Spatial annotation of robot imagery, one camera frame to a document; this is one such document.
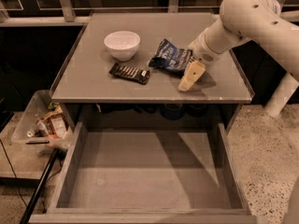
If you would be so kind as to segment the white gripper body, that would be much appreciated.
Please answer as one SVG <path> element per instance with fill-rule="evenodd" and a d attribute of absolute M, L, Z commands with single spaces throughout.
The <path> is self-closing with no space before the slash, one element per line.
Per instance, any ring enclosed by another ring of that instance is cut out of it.
<path fill-rule="evenodd" d="M 195 60 L 204 64 L 213 64 L 225 52 L 225 36 L 222 31 L 206 28 L 197 36 L 188 48 Z"/>

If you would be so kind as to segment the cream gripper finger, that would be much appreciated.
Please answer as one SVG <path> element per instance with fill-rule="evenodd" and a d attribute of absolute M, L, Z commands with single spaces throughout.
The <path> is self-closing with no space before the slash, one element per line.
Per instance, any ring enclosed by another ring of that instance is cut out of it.
<path fill-rule="evenodd" d="M 180 91 L 188 91 L 194 83 L 205 73 L 206 66 L 199 62 L 194 61 L 191 63 L 188 63 L 184 76 L 179 82 L 178 89 Z"/>

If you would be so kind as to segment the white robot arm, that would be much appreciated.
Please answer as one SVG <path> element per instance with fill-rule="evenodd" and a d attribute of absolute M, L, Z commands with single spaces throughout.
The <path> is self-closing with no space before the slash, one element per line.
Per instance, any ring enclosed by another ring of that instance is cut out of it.
<path fill-rule="evenodd" d="M 220 17 L 189 45 L 192 59 L 178 89 L 188 91 L 229 49 L 252 40 L 286 71 L 265 106 L 272 117 L 279 115 L 298 88 L 299 27 L 280 17 L 277 0 L 223 0 Z"/>

